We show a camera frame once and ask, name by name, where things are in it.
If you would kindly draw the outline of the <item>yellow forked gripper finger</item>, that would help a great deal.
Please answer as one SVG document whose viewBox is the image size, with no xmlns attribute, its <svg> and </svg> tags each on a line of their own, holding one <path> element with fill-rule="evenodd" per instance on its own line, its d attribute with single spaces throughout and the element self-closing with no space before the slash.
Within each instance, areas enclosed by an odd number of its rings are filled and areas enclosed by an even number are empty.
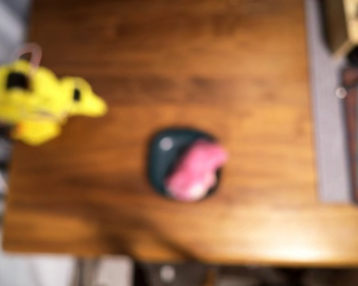
<svg viewBox="0 0 358 286">
<path fill-rule="evenodd" d="M 106 102 L 91 89 L 77 89 L 77 115 L 100 117 L 106 112 Z"/>
</svg>

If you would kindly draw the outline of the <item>yellow gripper body black servo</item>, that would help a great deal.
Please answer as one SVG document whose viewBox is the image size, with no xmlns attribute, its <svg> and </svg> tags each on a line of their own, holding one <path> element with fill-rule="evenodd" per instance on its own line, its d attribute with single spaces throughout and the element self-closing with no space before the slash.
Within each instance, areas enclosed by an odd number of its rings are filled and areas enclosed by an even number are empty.
<svg viewBox="0 0 358 286">
<path fill-rule="evenodd" d="M 68 115 L 87 115 L 85 95 L 89 91 L 89 83 L 82 77 L 67 76 L 60 79 L 60 84 Z"/>
</svg>

